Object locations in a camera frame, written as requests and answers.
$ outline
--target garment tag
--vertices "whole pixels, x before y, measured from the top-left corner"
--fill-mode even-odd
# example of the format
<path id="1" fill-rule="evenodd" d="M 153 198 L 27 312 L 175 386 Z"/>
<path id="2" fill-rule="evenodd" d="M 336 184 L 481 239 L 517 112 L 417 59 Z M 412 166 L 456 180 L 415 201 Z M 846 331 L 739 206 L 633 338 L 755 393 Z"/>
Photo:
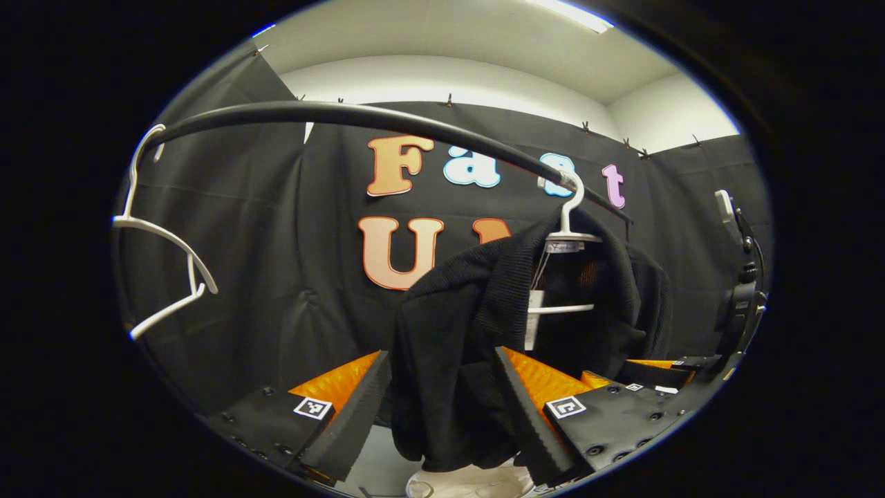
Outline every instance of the garment tag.
<path id="1" fill-rule="evenodd" d="M 565 240 L 551 240 L 547 243 L 547 252 L 548 253 L 577 253 L 584 249 L 584 243 L 581 241 L 565 241 Z"/>
<path id="2" fill-rule="evenodd" d="M 528 292 L 528 307 L 541 307 L 544 302 L 544 291 Z M 526 320 L 526 351 L 535 349 L 535 338 L 538 336 L 538 321 L 541 316 L 529 313 Z"/>

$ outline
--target black curtain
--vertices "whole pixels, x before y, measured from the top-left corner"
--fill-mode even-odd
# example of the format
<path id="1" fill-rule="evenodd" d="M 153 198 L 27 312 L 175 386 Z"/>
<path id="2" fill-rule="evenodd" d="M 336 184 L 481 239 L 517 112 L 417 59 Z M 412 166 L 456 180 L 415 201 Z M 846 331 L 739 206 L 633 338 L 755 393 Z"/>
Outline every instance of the black curtain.
<path id="1" fill-rule="evenodd" d="M 229 105 L 292 98 L 248 40 L 200 73 L 155 124 L 169 126 Z M 207 290 L 140 339 L 167 379 L 204 412 L 276 380 L 277 340 L 292 320 L 292 297 L 300 289 L 291 261 L 303 145 L 303 123 L 217 128 L 165 144 L 156 164 L 154 151 L 145 151 L 139 165 L 132 215 L 181 237 L 219 287 L 217 295 Z M 115 214 L 122 212 L 129 186 L 122 164 L 120 172 L 126 179 Z M 141 230 L 113 234 L 128 326 L 190 293 L 181 249 Z"/>
<path id="2" fill-rule="evenodd" d="M 176 106 L 191 101 L 179 96 L 171 105 L 178 114 L 167 110 L 159 121 L 241 103 L 248 95 L 290 98 L 261 57 L 252 57 L 254 49 L 246 48 L 228 56 L 228 69 L 217 70 L 216 80 L 201 75 L 216 97 L 203 100 L 212 93 L 195 91 L 200 98 L 183 112 Z M 768 256 L 770 278 L 773 234 L 766 185 L 743 136 L 641 160 L 621 142 L 531 114 L 427 102 L 376 106 L 460 126 L 539 159 L 548 153 L 566 156 L 585 185 L 604 197 L 603 169 L 615 165 L 623 176 L 622 211 L 635 220 L 629 242 L 654 258 L 673 284 L 669 357 L 713 353 L 722 294 L 736 283 L 743 264 L 740 248 L 719 221 L 716 190 L 728 190 L 752 222 Z M 415 255 L 409 220 L 444 223 L 436 236 L 438 263 L 479 244 L 476 220 L 497 218 L 515 233 L 556 213 L 566 199 L 546 194 L 535 176 L 502 161 L 496 164 L 500 182 L 491 188 L 450 182 L 443 167 L 452 159 L 451 144 L 438 142 L 421 153 L 420 172 L 404 173 L 410 191 L 369 196 L 374 150 L 368 143 L 397 135 L 317 123 L 303 144 L 302 124 L 249 125 L 172 141 L 156 165 L 146 154 L 133 215 L 192 244 L 219 285 L 218 295 L 207 294 L 145 336 L 170 380 L 202 411 L 222 409 L 262 384 L 290 388 L 389 348 L 404 292 L 380 287 L 367 276 L 360 219 L 384 216 L 398 222 L 390 265 L 408 271 Z M 583 206 L 627 238 L 618 217 L 589 201 Z M 121 253 L 123 294 L 133 323 L 189 292 L 184 253 L 160 237 L 128 230 Z"/>

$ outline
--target white plastic hanger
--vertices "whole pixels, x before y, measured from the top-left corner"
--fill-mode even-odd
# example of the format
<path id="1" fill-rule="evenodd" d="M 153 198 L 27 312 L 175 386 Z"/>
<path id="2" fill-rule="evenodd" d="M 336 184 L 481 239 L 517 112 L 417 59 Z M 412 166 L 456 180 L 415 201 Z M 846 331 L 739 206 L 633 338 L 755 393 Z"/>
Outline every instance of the white plastic hanger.
<path id="1" fill-rule="evenodd" d="M 577 185 L 574 196 L 568 199 L 562 205 L 562 214 L 559 221 L 559 231 L 552 232 L 547 236 L 547 244 L 544 247 L 544 255 L 541 265 L 535 273 L 531 288 L 534 289 L 541 279 L 544 267 L 551 253 L 577 253 L 584 248 L 586 242 L 602 242 L 603 239 L 595 235 L 587 233 L 579 233 L 571 231 L 571 220 L 569 216 L 582 200 L 584 200 L 584 182 L 577 173 L 568 169 L 562 169 L 563 175 L 569 176 Z M 593 309 L 592 304 L 579 304 L 573 306 L 552 306 L 552 307 L 530 307 L 528 313 L 530 315 L 548 315 L 553 313 L 574 313 L 578 311 L 589 311 Z"/>
<path id="2" fill-rule="evenodd" d="M 165 126 L 162 124 L 158 124 L 157 126 L 148 130 L 148 133 L 145 134 L 142 141 L 138 144 L 138 147 L 135 149 L 135 154 L 132 156 L 132 164 L 129 166 L 129 193 L 126 197 L 126 207 L 123 210 L 123 214 L 119 216 L 113 217 L 113 226 L 118 229 L 139 229 L 145 230 L 150 233 L 156 234 L 165 238 L 166 240 L 170 240 L 174 242 L 177 246 L 184 250 L 185 253 L 188 254 L 188 277 L 190 280 L 190 295 L 182 300 L 176 301 L 173 304 L 157 311 L 157 313 L 149 316 L 143 322 L 136 325 L 130 332 L 129 337 L 132 340 L 138 339 L 146 330 L 148 330 L 152 325 L 159 322 L 160 320 L 166 318 L 171 315 L 175 311 L 186 307 L 188 304 L 198 300 L 203 296 L 203 293 L 206 290 L 206 287 L 209 287 L 209 292 L 213 294 L 217 294 L 219 292 L 218 286 L 215 284 L 215 279 L 212 278 L 212 274 L 209 273 L 209 269 L 206 265 L 203 264 L 203 260 L 200 259 L 199 256 L 196 255 L 193 249 L 190 246 L 181 240 L 180 237 L 173 234 L 171 231 L 164 229 L 158 225 L 155 225 L 151 222 L 146 222 L 145 220 L 141 220 L 139 218 L 134 218 L 129 213 L 132 211 L 132 199 L 135 196 L 135 187 L 138 184 L 138 171 L 137 166 L 138 162 L 142 157 L 142 149 L 144 148 L 144 143 L 147 142 L 148 138 L 150 138 L 155 133 L 163 131 Z M 159 161 L 160 155 L 163 153 L 163 144 L 161 144 L 157 148 L 157 153 L 154 154 L 154 162 Z M 199 270 L 200 275 L 203 276 L 203 280 L 205 280 L 205 284 L 201 283 L 199 287 L 196 286 L 196 281 L 194 279 L 194 265 L 196 264 L 196 268 Z"/>

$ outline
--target black garment rail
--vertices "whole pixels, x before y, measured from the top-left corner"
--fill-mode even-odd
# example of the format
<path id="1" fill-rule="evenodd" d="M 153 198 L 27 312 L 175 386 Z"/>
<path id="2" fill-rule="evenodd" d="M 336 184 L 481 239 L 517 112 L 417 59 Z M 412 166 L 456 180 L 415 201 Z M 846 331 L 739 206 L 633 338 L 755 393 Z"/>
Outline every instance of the black garment rail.
<path id="1" fill-rule="evenodd" d="M 208 129 L 266 122 L 305 121 L 386 129 L 420 135 L 425 138 L 440 140 L 447 144 L 462 146 L 468 150 L 506 161 L 515 167 L 538 175 L 570 191 L 575 191 L 577 188 L 577 185 L 570 178 L 554 167 L 546 165 L 524 152 L 492 140 L 487 136 L 441 121 L 370 105 L 278 101 L 222 107 L 205 113 L 199 113 L 172 125 L 167 125 L 165 130 L 147 140 L 145 151 L 175 138 Z M 627 236 L 629 236 L 629 227 L 634 223 L 633 219 L 622 213 L 617 207 L 612 206 L 603 196 L 590 189 L 584 189 L 584 197 L 623 220 L 627 226 Z"/>

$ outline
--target hanger hook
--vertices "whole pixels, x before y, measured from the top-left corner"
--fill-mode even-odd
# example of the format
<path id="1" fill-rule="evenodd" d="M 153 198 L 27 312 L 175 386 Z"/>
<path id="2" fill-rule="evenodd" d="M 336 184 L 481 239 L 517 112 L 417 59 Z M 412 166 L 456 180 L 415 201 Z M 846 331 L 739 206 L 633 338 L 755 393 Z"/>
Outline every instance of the hanger hook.
<path id="1" fill-rule="evenodd" d="M 562 219 L 559 222 L 559 233 L 568 234 L 572 233 L 569 216 L 571 215 L 572 210 L 575 209 L 581 203 L 581 201 L 584 200 L 584 182 L 577 174 L 577 172 L 574 172 L 570 169 L 560 169 L 559 172 L 564 177 L 564 179 L 567 178 L 568 180 L 570 180 L 569 183 L 572 183 L 575 187 L 574 195 L 572 196 L 572 198 L 568 199 L 562 205 Z"/>
<path id="2" fill-rule="evenodd" d="M 126 207 L 123 209 L 123 216 L 126 218 L 129 217 L 129 212 L 132 211 L 132 199 L 135 197 L 135 187 L 138 184 L 138 162 L 142 159 L 144 144 L 149 138 L 163 130 L 165 130 L 165 125 L 154 125 L 153 128 L 149 129 L 148 132 L 144 134 L 142 141 L 138 143 L 137 147 L 135 147 L 135 153 L 132 155 L 132 162 L 129 164 L 129 193 L 126 195 Z M 155 158 L 159 158 L 159 153 L 160 151 L 158 150 Z"/>

